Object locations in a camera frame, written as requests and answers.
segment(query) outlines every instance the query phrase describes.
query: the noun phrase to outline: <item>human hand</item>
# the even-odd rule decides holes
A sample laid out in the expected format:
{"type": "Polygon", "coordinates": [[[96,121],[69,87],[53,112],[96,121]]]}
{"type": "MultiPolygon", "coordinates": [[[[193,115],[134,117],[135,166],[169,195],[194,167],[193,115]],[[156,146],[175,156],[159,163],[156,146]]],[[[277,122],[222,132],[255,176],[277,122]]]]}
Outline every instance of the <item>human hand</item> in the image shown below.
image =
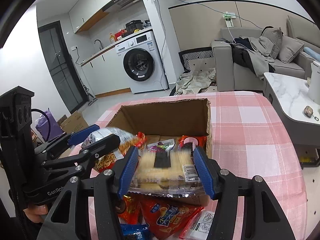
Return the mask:
{"type": "Polygon", "coordinates": [[[44,220],[40,215],[45,215],[48,213],[48,207],[46,205],[36,206],[29,204],[28,208],[23,210],[26,216],[34,223],[43,223],[44,220]]]}

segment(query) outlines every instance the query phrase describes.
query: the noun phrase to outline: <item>purple bag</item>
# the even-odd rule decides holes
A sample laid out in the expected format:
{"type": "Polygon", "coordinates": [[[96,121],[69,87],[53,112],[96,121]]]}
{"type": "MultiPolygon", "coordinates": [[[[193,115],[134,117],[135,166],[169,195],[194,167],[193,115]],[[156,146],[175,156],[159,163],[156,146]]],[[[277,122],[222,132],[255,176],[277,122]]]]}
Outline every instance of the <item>purple bag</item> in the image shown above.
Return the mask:
{"type": "MultiPolygon", "coordinates": [[[[51,131],[49,136],[49,141],[50,141],[56,136],[61,135],[63,133],[63,130],[60,128],[60,125],[58,125],[58,123],[52,116],[49,109],[44,112],[49,117],[49,120],[50,120],[50,125],[51,125],[51,131]]],[[[46,117],[43,114],[41,114],[41,116],[36,120],[36,129],[42,135],[43,139],[46,140],[46,138],[48,137],[49,125],[46,117]]]]}

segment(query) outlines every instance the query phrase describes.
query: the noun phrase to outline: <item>faucet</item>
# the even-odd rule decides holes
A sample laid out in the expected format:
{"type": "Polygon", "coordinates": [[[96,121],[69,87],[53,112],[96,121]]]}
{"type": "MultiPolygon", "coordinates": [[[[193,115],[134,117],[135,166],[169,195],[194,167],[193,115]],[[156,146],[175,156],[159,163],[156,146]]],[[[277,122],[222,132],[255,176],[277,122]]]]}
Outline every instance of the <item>faucet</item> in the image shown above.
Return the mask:
{"type": "Polygon", "coordinates": [[[101,48],[99,47],[99,49],[102,50],[102,49],[103,49],[102,42],[101,42],[100,40],[95,40],[95,41],[94,41],[94,44],[96,44],[96,41],[99,41],[99,42],[100,42],[101,48]]]}

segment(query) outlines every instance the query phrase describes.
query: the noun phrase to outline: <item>table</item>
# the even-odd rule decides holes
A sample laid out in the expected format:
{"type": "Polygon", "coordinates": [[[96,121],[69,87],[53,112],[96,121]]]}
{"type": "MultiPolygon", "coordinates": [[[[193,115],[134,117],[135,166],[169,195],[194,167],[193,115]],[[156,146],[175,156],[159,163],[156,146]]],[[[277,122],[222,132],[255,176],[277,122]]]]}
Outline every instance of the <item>table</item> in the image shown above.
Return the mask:
{"type": "MultiPolygon", "coordinates": [[[[261,175],[279,201],[297,240],[303,240],[307,223],[307,195],[299,161],[290,137],[272,105],[263,96],[248,91],[203,93],[119,103],[96,122],[105,127],[121,105],[179,99],[208,98],[211,105],[212,158],[236,176],[261,175]]],[[[72,155],[80,150],[78,145],[72,155]]],[[[216,201],[207,210],[214,211],[216,201]]],[[[234,240],[239,240],[243,223],[244,199],[238,200],[234,240]]],[[[93,200],[89,200],[92,240],[97,232],[93,200]]]]}
{"type": "Polygon", "coordinates": [[[320,105],[308,97],[307,81],[276,73],[265,73],[264,77],[264,95],[278,113],[294,146],[296,148],[313,147],[314,157],[317,160],[312,163],[302,163],[302,166],[319,166],[320,158],[315,149],[320,148],[320,121],[316,121],[314,117],[305,116],[303,110],[306,106],[311,106],[314,116],[319,118],[320,105]]]}

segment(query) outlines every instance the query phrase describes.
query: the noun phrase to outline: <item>washing machine door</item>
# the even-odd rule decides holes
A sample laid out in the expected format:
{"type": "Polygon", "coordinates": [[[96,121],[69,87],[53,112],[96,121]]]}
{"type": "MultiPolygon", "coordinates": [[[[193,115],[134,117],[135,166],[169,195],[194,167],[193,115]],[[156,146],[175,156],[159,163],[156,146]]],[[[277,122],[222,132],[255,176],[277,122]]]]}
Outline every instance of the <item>washing machine door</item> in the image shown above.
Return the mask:
{"type": "Polygon", "coordinates": [[[155,63],[149,52],[144,49],[131,49],[124,55],[124,70],[135,81],[145,81],[155,70],[155,63]]]}

